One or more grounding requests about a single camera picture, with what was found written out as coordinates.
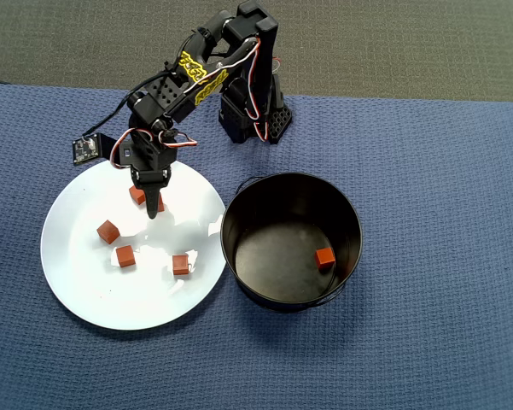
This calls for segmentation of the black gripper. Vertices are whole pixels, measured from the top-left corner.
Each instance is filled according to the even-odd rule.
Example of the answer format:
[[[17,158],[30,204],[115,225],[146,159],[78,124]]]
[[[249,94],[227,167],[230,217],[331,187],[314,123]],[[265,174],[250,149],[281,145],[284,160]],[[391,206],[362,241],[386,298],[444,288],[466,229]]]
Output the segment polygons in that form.
[[[151,132],[130,128],[118,147],[120,165],[131,169],[133,184],[143,191],[148,217],[159,213],[160,191],[172,176],[177,150],[161,143]]]

